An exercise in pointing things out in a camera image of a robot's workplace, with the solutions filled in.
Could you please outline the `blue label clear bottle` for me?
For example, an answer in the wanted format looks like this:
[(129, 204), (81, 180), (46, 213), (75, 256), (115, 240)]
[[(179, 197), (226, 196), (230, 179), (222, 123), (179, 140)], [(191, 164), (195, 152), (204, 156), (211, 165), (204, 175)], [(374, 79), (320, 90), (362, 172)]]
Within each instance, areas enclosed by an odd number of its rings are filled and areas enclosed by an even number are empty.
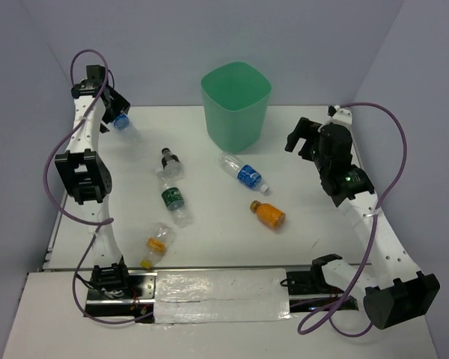
[(124, 113), (119, 114), (113, 121), (114, 130), (123, 140), (137, 143), (140, 139), (139, 131), (134, 127), (131, 120)]

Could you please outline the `black label bottle black cap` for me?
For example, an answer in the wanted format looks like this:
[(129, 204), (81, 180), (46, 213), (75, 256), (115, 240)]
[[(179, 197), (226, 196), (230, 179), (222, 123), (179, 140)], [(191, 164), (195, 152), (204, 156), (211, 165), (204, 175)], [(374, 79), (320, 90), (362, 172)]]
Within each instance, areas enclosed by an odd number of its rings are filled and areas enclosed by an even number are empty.
[(183, 177), (183, 166), (181, 161), (169, 148), (162, 149), (162, 169), (156, 173), (160, 179), (180, 180)]

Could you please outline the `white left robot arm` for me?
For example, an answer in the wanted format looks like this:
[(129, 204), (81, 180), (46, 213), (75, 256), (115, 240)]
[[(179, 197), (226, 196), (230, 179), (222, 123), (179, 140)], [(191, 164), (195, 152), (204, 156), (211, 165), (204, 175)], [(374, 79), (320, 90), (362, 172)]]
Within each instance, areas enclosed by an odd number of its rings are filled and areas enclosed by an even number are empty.
[(108, 298), (122, 298), (132, 287), (123, 254), (115, 241), (112, 225), (96, 229), (99, 222), (110, 218), (109, 194), (112, 176), (98, 154), (100, 134), (105, 125), (121, 109), (129, 109), (124, 100), (106, 79), (101, 65), (86, 66), (86, 77), (72, 87), (75, 105), (73, 126), (66, 150), (55, 156), (55, 166), (68, 195), (82, 209), (82, 218), (91, 223), (95, 240), (90, 252), (93, 256), (91, 278), (84, 282)]

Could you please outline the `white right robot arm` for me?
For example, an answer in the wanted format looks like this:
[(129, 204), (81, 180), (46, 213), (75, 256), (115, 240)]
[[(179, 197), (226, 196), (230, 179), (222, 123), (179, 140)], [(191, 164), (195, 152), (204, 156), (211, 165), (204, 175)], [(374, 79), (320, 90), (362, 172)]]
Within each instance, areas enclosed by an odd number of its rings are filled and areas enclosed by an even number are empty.
[(366, 275), (363, 266), (351, 266), (341, 256), (329, 254), (313, 260), (308, 282), (300, 281), (295, 272), (289, 274), (289, 292), (301, 294), (309, 287), (318, 292), (340, 289), (381, 330), (425, 315), (440, 283), (434, 274), (424, 274), (407, 254), (380, 208), (368, 175), (353, 164), (349, 127), (302, 117), (287, 136), (285, 150), (293, 152), (299, 140), (304, 141), (299, 156), (316, 166), (323, 190), (351, 224), (373, 273)]

